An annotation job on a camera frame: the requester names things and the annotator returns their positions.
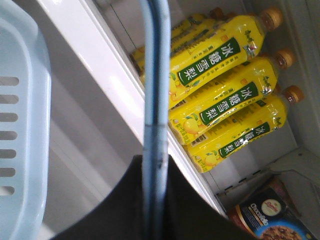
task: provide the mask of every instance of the basket slot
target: basket slot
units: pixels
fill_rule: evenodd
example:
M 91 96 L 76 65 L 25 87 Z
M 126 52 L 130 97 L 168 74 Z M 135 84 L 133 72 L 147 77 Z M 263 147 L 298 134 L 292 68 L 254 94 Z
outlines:
M 16 86 L 19 84 L 19 79 L 14 76 L 0 76 L 0 86 Z
M 0 196 L 10 196 L 15 193 L 13 186 L 0 186 Z
M 0 95 L 0 104 L 16 104 L 19 101 L 17 95 Z
M 14 149 L 0 149 L 0 159 L 13 159 L 17 155 Z
M 15 140 L 17 136 L 15 131 L 0 131 L 0 140 Z
M 0 167 L 0 178 L 13 177 L 16 174 L 16 170 L 13 167 Z
M 18 115 L 14 112 L 0 112 L 0 122 L 12 123 L 18 120 Z

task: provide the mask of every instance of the cookie image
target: cookie image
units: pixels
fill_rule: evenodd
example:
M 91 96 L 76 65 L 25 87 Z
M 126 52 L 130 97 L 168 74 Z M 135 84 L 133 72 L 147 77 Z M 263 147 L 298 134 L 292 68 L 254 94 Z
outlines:
M 272 226 L 265 230 L 260 239 L 263 240 L 302 240 L 302 237 L 287 226 Z

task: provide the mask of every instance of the refrigerator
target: refrigerator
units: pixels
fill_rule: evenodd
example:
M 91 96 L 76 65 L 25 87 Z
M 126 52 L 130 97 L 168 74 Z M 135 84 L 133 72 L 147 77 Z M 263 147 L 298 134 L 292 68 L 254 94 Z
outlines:
M 38 239 L 68 228 L 101 202 L 143 150 L 144 87 L 129 54 L 144 45 L 138 0 L 14 0 L 39 25 L 52 70 L 48 195 Z M 168 129 L 168 152 L 198 194 L 221 215 L 271 174 L 281 179 L 300 219 L 320 238 L 320 2 L 318 0 L 168 0 L 171 25 L 220 7 L 225 14 L 276 6 L 283 24 L 262 52 L 290 48 L 296 63 L 284 89 L 305 99 L 284 127 L 199 173 Z

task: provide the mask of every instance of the black object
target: black object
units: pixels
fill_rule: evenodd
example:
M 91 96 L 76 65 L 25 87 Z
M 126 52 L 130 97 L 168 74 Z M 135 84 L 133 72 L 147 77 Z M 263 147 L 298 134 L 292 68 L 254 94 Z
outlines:
M 91 213 L 53 240 L 142 239 L 142 156 L 136 155 L 113 191 Z M 164 240 L 254 240 L 219 215 L 169 157 Z

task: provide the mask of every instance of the snack package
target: snack package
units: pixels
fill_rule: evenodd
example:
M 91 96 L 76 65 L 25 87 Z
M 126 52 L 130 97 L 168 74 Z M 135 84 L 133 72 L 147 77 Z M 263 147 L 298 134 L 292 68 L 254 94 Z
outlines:
M 263 240 L 315 240 L 296 217 L 296 209 L 278 179 L 271 179 L 228 212 L 232 222 Z

